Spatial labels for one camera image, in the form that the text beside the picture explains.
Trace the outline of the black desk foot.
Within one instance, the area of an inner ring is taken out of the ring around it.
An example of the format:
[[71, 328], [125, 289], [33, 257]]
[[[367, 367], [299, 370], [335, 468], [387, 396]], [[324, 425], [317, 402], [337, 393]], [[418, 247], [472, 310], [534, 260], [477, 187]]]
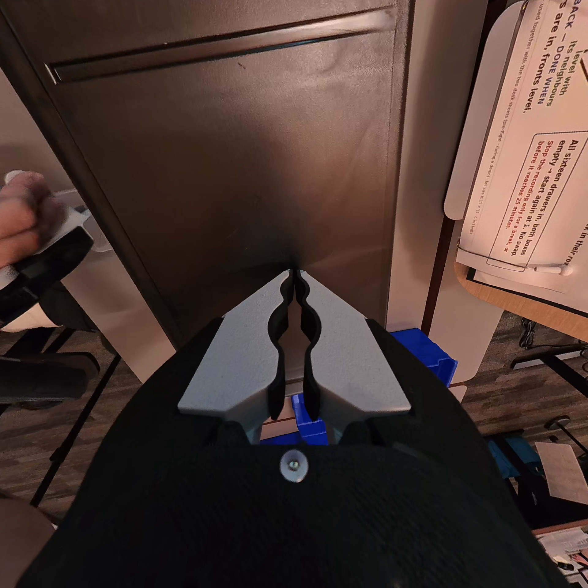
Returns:
[[551, 362], [554, 359], [559, 362], [566, 362], [572, 359], [584, 359], [583, 353], [587, 351], [586, 345], [570, 345], [565, 346], [562, 349], [549, 348], [547, 351], [534, 353], [528, 357], [519, 357], [514, 359], [510, 363], [510, 370], [520, 370], [531, 368], [540, 365], [547, 365], [546, 362]]

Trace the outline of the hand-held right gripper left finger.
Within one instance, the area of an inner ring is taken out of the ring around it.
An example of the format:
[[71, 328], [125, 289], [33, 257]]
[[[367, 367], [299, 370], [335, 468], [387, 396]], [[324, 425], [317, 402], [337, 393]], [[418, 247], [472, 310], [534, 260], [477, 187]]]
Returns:
[[180, 413], [237, 422], [250, 443], [259, 443], [263, 423], [280, 415], [285, 400], [279, 339], [288, 328], [293, 278], [292, 270], [283, 271], [222, 317]]

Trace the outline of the grey flat board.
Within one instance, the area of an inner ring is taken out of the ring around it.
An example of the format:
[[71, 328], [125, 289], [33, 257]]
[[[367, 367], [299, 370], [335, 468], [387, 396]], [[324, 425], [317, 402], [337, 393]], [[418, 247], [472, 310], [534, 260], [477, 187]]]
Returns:
[[573, 449], [566, 444], [535, 442], [550, 496], [587, 504], [587, 481]]

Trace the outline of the teal cloth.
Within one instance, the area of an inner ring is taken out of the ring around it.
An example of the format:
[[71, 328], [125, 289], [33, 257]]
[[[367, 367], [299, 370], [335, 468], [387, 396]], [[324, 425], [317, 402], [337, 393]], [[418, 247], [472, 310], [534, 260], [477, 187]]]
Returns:
[[495, 433], [484, 437], [488, 444], [502, 479], [515, 479], [521, 476], [518, 466], [535, 476], [543, 475], [543, 467], [538, 453], [523, 437], [523, 430]]

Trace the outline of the person's left hand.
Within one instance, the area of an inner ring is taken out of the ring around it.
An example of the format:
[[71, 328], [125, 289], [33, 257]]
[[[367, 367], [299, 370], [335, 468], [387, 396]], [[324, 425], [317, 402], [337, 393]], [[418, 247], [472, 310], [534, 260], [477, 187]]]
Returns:
[[44, 177], [21, 172], [1, 189], [1, 268], [36, 254], [60, 229], [63, 204]]

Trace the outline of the white sheet holder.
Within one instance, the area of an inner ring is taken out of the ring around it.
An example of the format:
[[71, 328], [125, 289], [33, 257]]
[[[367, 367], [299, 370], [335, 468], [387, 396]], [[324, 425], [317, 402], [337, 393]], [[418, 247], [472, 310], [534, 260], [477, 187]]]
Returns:
[[523, 1], [488, 2], [472, 92], [443, 204], [445, 217], [452, 222], [465, 216], [523, 6]]

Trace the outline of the black office chair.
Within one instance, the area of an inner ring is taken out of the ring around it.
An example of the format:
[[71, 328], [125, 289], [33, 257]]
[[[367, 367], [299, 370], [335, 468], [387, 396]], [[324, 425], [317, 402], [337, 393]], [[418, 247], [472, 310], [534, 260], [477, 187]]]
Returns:
[[61, 352], [74, 329], [63, 327], [52, 343], [57, 327], [27, 330], [1, 353], [1, 413], [9, 407], [38, 409], [83, 396], [100, 372], [88, 352]]

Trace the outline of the printed instruction sheet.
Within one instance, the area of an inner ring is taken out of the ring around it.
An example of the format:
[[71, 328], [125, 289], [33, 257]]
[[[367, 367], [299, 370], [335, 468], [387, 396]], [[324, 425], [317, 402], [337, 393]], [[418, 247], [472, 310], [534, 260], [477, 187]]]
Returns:
[[457, 261], [586, 311], [587, 1], [526, 2]]

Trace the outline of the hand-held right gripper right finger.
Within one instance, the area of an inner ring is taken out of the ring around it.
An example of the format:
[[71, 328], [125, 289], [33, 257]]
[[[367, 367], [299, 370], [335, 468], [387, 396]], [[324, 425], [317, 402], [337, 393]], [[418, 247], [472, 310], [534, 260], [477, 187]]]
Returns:
[[309, 417], [324, 421], [338, 442], [350, 423], [409, 414], [369, 320], [304, 270], [295, 273], [295, 295], [309, 342], [303, 374]]

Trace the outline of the pile of printed papers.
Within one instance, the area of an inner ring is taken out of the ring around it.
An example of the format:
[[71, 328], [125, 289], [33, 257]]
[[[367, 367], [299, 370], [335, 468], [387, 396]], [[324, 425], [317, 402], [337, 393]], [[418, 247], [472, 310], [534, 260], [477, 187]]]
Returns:
[[571, 587], [587, 587], [587, 520], [534, 530]]

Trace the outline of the wooden board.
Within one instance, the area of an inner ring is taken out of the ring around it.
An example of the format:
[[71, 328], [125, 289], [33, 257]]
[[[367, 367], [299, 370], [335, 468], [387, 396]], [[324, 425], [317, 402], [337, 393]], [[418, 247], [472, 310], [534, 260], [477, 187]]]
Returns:
[[562, 334], [587, 342], [587, 318], [539, 300], [526, 298], [506, 290], [468, 280], [470, 268], [458, 262], [453, 264], [460, 284], [475, 298], [500, 309], [533, 320]]

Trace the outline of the black stand legs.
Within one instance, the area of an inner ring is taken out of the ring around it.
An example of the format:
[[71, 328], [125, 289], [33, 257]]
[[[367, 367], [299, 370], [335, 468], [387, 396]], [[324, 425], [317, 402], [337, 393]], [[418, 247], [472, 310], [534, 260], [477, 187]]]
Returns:
[[37, 508], [40, 505], [47, 490], [53, 482], [55, 475], [57, 474], [59, 468], [62, 466], [67, 456], [69, 455], [70, 450], [72, 449], [75, 441], [77, 440], [78, 435], [80, 434], [82, 428], [88, 420], [88, 417], [91, 415], [93, 408], [99, 401], [105, 388], [107, 387], [121, 359], [121, 355], [118, 353], [114, 356], [113, 360], [107, 367], [107, 370], [105, 371], [104, 375], [100, 378], [97, 386], [95, 387], [95, 390], [90, 395], [87, 403], [85, 404], [84, 408], [82, 409], [73, 426], [71, 427], [70, 432], [67, 434], [62, 444], [51, 454], [49, 458], [49, 468], [30, 501], [30, 505], [32, 507]]

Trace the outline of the blue bin with white label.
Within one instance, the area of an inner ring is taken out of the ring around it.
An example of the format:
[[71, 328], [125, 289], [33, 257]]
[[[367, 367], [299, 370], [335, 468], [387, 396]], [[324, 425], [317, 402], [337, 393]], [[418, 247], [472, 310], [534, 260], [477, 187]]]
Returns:
[[418, 328], [399, 330], [390, 333], [406, 349], [419, 359], [447, 387], [458, 366], [458, 361], [450, 357]]

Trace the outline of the blue storage bin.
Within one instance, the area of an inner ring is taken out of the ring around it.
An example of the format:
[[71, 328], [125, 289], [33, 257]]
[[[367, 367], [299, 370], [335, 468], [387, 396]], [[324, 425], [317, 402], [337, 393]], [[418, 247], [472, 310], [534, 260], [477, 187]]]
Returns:
[[303, 394], [285, 399], [282, 412], [276, 420], [266, 420], [261, 429], [260, 445], [314, 445], [327, 446], [327, 428], [321, 419], [312, 420], [306, 410]]

